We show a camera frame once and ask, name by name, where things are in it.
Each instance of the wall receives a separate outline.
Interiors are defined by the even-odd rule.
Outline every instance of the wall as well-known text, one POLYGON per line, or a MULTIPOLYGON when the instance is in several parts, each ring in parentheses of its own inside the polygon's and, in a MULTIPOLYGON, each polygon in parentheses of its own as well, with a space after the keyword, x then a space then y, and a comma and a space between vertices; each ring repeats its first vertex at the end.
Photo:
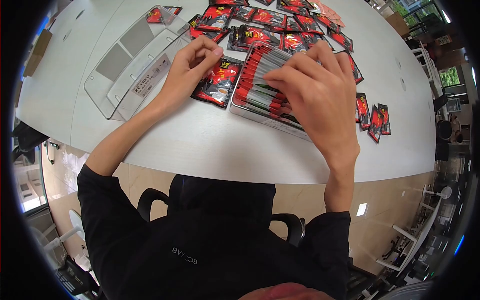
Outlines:
POLYGON ((478 93, 473 82, 472 67, 469 63, 462 63, 461 69, 465 77, 465 87, 467 88, 468 104, 462 104, 461 111, 455 113, 460 124, 468 125, 472 123, 472 103, 478 101, 478 93))

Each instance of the glass window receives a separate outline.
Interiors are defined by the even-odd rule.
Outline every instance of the glass window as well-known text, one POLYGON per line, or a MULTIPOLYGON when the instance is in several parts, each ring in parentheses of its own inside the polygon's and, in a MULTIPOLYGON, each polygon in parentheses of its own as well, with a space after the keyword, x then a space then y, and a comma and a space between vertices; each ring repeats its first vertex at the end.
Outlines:
POLYGON ((418 9, 420 6, 430 3, 431 0, 393 0, 389 5, 394 12, 399 12, 403 17, 418 9))
POLYGON ((413 16, 413 15, 410 15, 410 16, 404 18, 404 20, 405 20, 405 23, 407 23, 407 26, 408 26, 410 29, 413 28, 413 27, 415 27, 415 25, 417 25, 418 23, 420 23, 420 22, 418 21, 418 19, 415 18, 415 16, 413 16))
POLYGON ((447 70, 440 70, 439 73, 443 87, 460 84, 460 79, 458 77, 458 73, 456 72, 456 67, 451 67, 447 70))
POLYGON ((17 182, 18 199, 23 212, 27 212, 42 204, 47 203, 43 189, 43 173, 41 166, 41 150, 35 147, 33 150, 35 159, 30 161, 25 155, 21 155, 14 165, 15 179, 17 182))
POLYGON ((411 37, 416 37, 416 36, 421 35, 422 33, 424 33, 423 29, 422 29, 422 28, 419 28, 419 29, 417 29, 417 30, 415 30, 415 31, 410 32, 410 36, 411 36, 411 37))
POLYGON ((421 20, 422 18, 428 16, 429 14, 434 13, 440 20, 443 20, 440 13, 438 12, 438 9, 436 8, 435 5, 429 5, 427 7, 422 8, 418 12, 416 12, 418 18, 421 20))

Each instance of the white table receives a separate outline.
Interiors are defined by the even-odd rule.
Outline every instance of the white table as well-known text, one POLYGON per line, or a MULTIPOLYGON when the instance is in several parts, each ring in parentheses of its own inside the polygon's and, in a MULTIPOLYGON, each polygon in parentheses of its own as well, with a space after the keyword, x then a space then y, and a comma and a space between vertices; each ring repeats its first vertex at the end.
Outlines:
POLYGON ((428 218, 428 220, 423 224, 422 229, 420 230, 420 233, 418 234, 418 236, 414 237, 414 236, 410 235, 408 232, 404 231, 403 229, 401 229, 397 225, 392 226, 393 229, 400 232, 401 234, 403 234, 404 236, 406 236, 407 238, 409 238, 413 242, 413 244, 410 247, 410 250, 407 253, 407 256, 405 257, 405 260, 402 262, 400 267, 394 266, 392 264, 388 264, 381 259, 377 259, 377 263, 379 263, 381 265, 384 265, 387 268, 398 271, 398 274, 397 274, 397 277, 398 277, 400 275, 400 273, 402 273, 402 271, 412 261, 413 257, 415 256, 415 254, 417 253, 417 251, 420 249, 421 245, 423 244, 423 242, 427 238, 428 233, 430 232, 430 229, 432 228, 433 222, 435 221, 435 218, 437 218, 438 210, 440 208, 440 202, 441 202, 441 199, 438 202, 438 204, 435 207, 432 214, 430 215, 430 217, 428 218))
MULTIPOLYGON (((364 1, 324 2, 342 16, 346 24, 342 31, 354 40, 352 56, 366 78, 357 90, 366 93, 370 107, 378 102, 388 105, 391 118, 392 136, 384 136, 378 145, 366 132, 358 131, 361 153, 355 181, 432 171, 432 97, 415 56, 364 1)), ((73 1, 53 25, 53 37, 34 76, 23 83, 16 116, 55 140, 91 152, 121 122, 102 116, 85 92, 84 82, 111 44, 156 4, 183 6, 179 16, 189 20, 203 13, 208 1, 73 1)), ((254 0, 251 5, 265 7, 254 0)), ((276 10, 275 3, 268 8, 276 10)), ((230 23, 241 24, 235 19, 230 23)), ((226 48, 227 41, 225 38, 220 45, 226 48)), ((331 43, 336 50, 343 50, 335 41, 331 43)), ((226 51, 226 55, 245 58, 242 52, 226 51)), ((326 183, 329 174, 312 143, 194 100, 147 132, 124 161, 179 174, 252 182, 326 183)))

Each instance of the transparent organizer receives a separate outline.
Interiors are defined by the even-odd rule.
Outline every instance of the transparent organizer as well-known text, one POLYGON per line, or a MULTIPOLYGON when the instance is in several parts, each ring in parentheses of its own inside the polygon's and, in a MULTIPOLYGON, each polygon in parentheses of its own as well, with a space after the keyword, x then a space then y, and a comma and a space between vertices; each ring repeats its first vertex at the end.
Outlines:
MULTIPOLYGON (((247 61, 247 58, 250 57, 250 54, 252 53, 252 50, 256 46, 265 46, 272 51, 275 51, 278 55, 285 57, 286 60, 290 59, 292 56, 276 47, 273 47, 267 43, 261 42, 261 41, 255 41, 250 45, 250 49, 248 50, 247 56, 245 61, 247 61)), ((245 63, 242 66, 242 69, 240 71, 240 74, 243 73, 245 69, 245 63)), ((273 114, 268 114, 266 111, 265 112, 260 112, 257 109, 254 109, 251 105, 248 103, 242 101, 240 98, 237 97, 237 85, 241 82, 241 77, 239 80, 237 80, 237 84, 235 85, 234 92, 230 98, 230 107, 229 110, 231 113, 239 115, 241 117, 247 118, 249 120, 265 124, 267 126, 279 129, 283 132, 287 132, 290 134, 293 134, 301 139, 307 140, 311 142, 312 140, 310 137, 308 137, 307 133, 302 129, 297 126, 294 126, 286 121, 279 120, 278 117, 275 117, 273 114)))
POLYGON ((186 21, 157 5, 108 49, 84 84, 106 119, 129 120, 165 77, 178 50, 191 42, 186 21), (160 23, 149 23, 152 13, 160 23))

